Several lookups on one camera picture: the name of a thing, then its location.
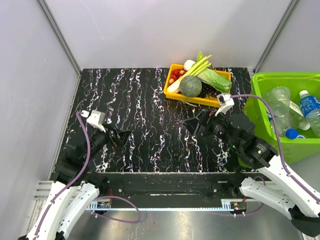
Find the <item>black marble mat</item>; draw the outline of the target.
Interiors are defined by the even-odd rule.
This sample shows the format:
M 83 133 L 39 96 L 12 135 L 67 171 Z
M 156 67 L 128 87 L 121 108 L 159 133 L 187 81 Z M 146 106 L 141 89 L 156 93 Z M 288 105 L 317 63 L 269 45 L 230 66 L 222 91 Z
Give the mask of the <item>black marble mat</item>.
M 192 136 L 183 120 L 205 108 L 167 99 L 168 68 L 85 68 L 72 104 L 58 159 L 85 142 L 81 110 L 105 113 L 105 122 L 131 130 L 123 147 L 104 146 L 91 160 L 97 172 L 232 172 L 235 152 L 213 136 Z

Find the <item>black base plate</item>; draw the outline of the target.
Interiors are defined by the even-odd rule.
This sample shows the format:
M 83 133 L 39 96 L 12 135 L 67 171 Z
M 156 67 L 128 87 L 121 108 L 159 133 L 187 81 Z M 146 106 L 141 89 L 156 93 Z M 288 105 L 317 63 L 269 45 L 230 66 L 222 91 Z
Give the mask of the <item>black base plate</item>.
M 174 173 L 174 172 L 91 172 L 85 179 L 101 185 L 100 196 L 109 190 L 113 196 L 128 199 L 135 204 L 156 204 L 174 199 L 243 199 L 244 195 L 233 183 L 242 179 L 235 173 Z

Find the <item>white radish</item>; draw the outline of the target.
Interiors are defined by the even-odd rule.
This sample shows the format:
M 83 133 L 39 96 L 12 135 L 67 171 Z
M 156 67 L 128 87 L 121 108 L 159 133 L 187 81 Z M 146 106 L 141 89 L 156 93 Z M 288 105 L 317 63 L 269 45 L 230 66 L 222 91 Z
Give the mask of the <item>white radish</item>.
M 172 83 L 168 88 L 168 93 L 178 93 L 180 91 L 180 83 L 181 81 L 186 77 L 186 75 L 183 75 L 179 79 L 177 79 L 174 83 Z

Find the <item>red strawberries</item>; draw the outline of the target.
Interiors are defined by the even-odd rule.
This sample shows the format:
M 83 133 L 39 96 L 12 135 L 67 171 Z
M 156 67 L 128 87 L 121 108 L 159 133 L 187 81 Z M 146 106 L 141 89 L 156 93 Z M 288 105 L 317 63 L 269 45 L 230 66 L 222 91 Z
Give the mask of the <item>red strawberries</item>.
M 168 80 L 169 85 L 172 85 L 176 80 L 181 78 L 186 72 L 183 69 L 175 69 Z

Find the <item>napa cabbage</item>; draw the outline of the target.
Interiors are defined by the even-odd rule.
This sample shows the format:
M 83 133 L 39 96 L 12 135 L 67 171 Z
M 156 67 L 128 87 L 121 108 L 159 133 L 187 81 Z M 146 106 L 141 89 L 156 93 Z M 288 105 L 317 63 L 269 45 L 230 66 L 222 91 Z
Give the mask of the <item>napa cabbage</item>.
M 232 88 L 232 83 L 228 78 L 216 73 L 214 70 L 206 68 L 197 75 L 205 84 L 213 87 L 220 93 L 227 93 Z

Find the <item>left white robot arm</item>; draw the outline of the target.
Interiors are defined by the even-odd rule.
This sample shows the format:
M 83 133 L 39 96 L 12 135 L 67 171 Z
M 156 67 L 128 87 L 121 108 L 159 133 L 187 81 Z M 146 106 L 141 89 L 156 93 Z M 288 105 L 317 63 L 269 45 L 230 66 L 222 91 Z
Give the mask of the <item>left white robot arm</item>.
M 103 124 L 104 130 L 71 141 L 57 161 L 47 200 L 29 233 L 22 240 L 66 240 L 89 204 L 107 195 L 108 178 L 90 169 L 89 161 L 104 146 L 123 147 L 131 130 Z

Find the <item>clear crushed bottle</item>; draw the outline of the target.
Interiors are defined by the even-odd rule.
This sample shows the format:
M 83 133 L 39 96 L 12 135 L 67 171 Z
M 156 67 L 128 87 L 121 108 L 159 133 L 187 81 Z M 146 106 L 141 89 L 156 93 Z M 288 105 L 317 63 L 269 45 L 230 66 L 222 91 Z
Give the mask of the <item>clear crushed bottle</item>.
M 268 95 L 269 106 L 275 116 L 282 120 L 289 119 L 291 92 L 285 86 L 273 88 Z

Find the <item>beige label clear bottle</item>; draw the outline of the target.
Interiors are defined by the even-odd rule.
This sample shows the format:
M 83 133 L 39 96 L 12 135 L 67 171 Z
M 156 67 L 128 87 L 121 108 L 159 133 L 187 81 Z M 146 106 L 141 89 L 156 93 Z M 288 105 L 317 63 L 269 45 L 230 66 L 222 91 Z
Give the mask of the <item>beige label clear bottle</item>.
M 293 129 L 301 129 L 306 131 L 311 128 L 300 107 L 293 101 L 290 101 L 289 104 L 289 123 Z

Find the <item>yellow plastic tray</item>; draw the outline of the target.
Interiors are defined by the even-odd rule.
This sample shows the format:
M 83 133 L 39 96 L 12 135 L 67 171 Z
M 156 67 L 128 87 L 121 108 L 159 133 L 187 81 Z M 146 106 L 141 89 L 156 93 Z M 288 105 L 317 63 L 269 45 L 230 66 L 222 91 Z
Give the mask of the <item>yellow plastic tray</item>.
M 192 104 L 199 104 L 199 105 L 205 105 L 205 106 L 219 108 L 220 102 L 216 97 L 208 97 L 208 96 L 206 96 L 205 98 L 190 97 L 190 98 L 186 99 L 186 96 L 184 96 L 180 92 L 179 93 L 168 92 L 168 87 L 170 86 L 169 80 L 170 80 L 170 77 L 171 77 L 173 71 L 176 69 L 182 69 L 183 67 L 184 67 L 183 64 L 172 63 L 170 65 L 168 76 L 166 78 L 166 82 L 163 87 L 163 93 L 164 93 L 165 97 L 168 99 L 172 99 L 172 100 L 178 100 L 178 101 L 182 101 L 182 102 L 187 101 Z

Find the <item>dark grape bunch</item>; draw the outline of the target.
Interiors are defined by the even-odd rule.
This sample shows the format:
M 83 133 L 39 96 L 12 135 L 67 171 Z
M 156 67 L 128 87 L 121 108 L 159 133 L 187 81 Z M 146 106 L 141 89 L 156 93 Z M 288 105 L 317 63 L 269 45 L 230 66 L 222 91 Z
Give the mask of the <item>dark grape bunch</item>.
M 220 94 L 220 92 L 218 90 L 216 90 L 213 86 L 210 86 L 204 82 L 201 83 L 202 87 L 201 87 L 201 92 L 200 94 L 197 96 L 199 98 L 206 98 L 208 97 L 209 99 L 211 98 L 216 98 L 217 95 Z

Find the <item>green netted melon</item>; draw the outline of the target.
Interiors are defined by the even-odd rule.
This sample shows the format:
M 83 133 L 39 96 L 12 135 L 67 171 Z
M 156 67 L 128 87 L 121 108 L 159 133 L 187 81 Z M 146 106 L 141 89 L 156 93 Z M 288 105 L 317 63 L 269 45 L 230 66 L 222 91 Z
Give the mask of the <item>green netted melon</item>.
M 179 89 L 187 97 L 197 97 L 202 91 L 202 82 L 197 76 L 188 75 L 181 80 Z

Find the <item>celery stalks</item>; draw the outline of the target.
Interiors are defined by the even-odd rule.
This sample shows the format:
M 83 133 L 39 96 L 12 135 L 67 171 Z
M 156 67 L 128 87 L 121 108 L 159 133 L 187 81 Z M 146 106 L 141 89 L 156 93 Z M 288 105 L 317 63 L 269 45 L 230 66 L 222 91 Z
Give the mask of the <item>celery stalks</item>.
M 186 76 L 197 76 L 198 74 L 202 73 L 204 70 L 209 68 L 211 66 L 211 63 L 209 62 L 209 59 L 212 57 L 212 55 L 204 56 L 204 54 L 200 51 L 197 55 L 197 59 L 195 61 L 195 64 L 192 66 L 192 68 L 189 71 L 186 72 Z

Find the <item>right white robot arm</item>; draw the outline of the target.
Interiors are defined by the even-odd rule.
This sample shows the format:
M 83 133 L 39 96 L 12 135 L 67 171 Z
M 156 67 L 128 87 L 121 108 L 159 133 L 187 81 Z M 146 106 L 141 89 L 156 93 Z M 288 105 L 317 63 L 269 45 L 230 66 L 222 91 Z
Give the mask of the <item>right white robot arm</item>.
M 309 237 L 320 234 L 320 194 L 295 172 L 287 173 L 280 155 L 267 141 L 256 136 L 255 124 L 243 112 L 231 116 L 203 110 L 198 116 L 182 122 L 193 136 L 214 136 L 221 140 L 252 169 L 272 180 L 278 192 L 252 177 L 236 173 L 227 183 L 227 192 L 233 198 L 241 195 L 255 199 L 286 216 L 292 225 Z

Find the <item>white mushroom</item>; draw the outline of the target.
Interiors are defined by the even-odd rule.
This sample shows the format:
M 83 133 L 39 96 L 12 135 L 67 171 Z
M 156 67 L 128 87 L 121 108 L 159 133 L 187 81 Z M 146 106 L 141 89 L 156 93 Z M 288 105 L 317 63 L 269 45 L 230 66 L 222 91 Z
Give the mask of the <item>white mushroom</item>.
M 189 59 L 189 60 L 187 60 L 187 61 L 184 63 L 183 69 L 187 72 L 187 71 L 189 71 L 189 70 L 192 68 L 192 66 L 193 66 L 195 63 L 196 63 L 195 61 Z

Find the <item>Pepsi bottle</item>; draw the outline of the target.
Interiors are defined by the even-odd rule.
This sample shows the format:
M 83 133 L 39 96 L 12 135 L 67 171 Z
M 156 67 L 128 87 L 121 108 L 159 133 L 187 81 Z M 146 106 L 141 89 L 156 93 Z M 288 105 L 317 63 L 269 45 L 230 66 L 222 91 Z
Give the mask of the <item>Pepsi bottle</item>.
M 284 117 L 274 116 L 276 125 L 274 125 L 272 120 L 272 115 L 267 112 L 267 117 L 270 123 L 270 127 L 272 131 L 275 133 L 276 130 L 278 132 L 278 136 L 287 139 L 295 139 L 299 135 L 298 131 L 293 129 L 290 123 Z
M 320 137 L 320 100 L 307 90 L 299 92 L 300 109 L 314 134 Z

